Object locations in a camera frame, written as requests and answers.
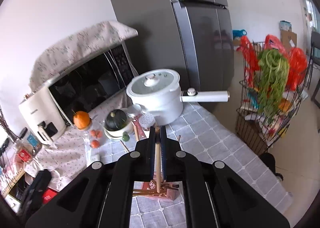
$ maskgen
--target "red box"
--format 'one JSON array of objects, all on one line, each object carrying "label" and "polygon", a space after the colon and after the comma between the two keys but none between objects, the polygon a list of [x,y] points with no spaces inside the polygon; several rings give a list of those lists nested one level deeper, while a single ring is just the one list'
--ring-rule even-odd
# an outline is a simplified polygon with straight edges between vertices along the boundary
[{"label": "red box", "polygon": [[46,192],[44,192],[42,199],[43,199],[43,203],[46,204],[48,203],[52,198],[54,198],[56,195],[58,194],[57,191],[54,191],[50,188],[47,189]]}]

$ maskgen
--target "white bowl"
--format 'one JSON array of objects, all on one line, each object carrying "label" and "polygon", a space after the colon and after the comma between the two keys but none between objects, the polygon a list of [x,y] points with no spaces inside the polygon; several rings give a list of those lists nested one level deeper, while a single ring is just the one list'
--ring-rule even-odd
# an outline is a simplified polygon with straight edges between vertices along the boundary
[{"label": "white bowl", "polygon": [[127,126],[125,126],[124,128],[118,130],[118,131],[109,131],[107,130],[105,127],[103,127],[104,129],[104,132],[106,134],[106,136],[109,138],[109,139],[112,139],[112,140],[118,140],[118,139],[122,139],[122,135],[124,132],[130,134],[132,133],[133,131],[133,124],[129,121]]}]

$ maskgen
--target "bag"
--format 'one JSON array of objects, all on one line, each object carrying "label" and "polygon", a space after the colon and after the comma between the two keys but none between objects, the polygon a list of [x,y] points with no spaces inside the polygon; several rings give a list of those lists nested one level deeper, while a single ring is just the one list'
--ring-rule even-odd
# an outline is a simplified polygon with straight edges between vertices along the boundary
[{"label": "bag", "polygon": [[280,54],[282,54],[285,58],[289,58],[287,51],[285,50],[284,46],[282,45],[281,41],[271,34],[268,34],[266,36],[266,40],[264,43],[264,49],[265,50],[271,50],[276,49],[279,51]]},{"label": "bag", "polygon": [[233,39],[241,38],[242,36],[247,35],[247,31],[245,30],[233,30],[232,31]]},{"label": "bag", "polygon": [[287,87],[295,91],[297,86],[302,83],[306,75],[305,69],[308,66],[307,56],[300,48],[292,48],[289,56],[290,70],[288,75]]},{"label": "bag", "polygon": [[244,68],[246,74],[246,81],[250,87],[253,87],[254,72],[256,70],[260,70],[260,67],[258,65],[258,58],[256,52],[254,51],[254,48],[247,36],[241,37],[240,45],[237,48],[237,51],[239,50],[242,51],[242,55],[248,64],[248,66]]}]

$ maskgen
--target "white electric pot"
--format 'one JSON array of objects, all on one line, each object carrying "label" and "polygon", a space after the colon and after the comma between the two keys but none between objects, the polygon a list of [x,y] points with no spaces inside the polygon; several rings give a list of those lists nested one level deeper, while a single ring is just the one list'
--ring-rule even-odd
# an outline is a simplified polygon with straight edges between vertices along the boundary
[{"label": "white electric pot", "polygon": [[144,113],[152,114],[158,125],[166,125],[177,119],[183,110],[183,102],[227,102],[228,91],[196,92],[194,88],[181,92],[178,72],[158,69],[132,79],[127,95],[139,104]]}]

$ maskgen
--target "small orange tomato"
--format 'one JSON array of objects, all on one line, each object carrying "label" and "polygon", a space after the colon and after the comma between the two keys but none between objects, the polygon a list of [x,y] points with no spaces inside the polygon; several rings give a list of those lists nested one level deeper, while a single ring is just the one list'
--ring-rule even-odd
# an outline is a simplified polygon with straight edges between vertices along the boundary
[{"label": "small orange tomato", "polygon": [[95,149],[95,148],[99,148],[100,147],[100,142],[97,141],[97,140],[93,140],[91,143],[90,143],[90,146]]},{"label": "small orange tomato", "polygon": [[96,136],[96,131],[95,130],[91,130],[90,134],[91,134],[92,137],[95,137]]},{"label": "small orange tomato", "polygon": [[96,131],[96,137],[101,138],[102,137],[102,131],[97,130]]}]

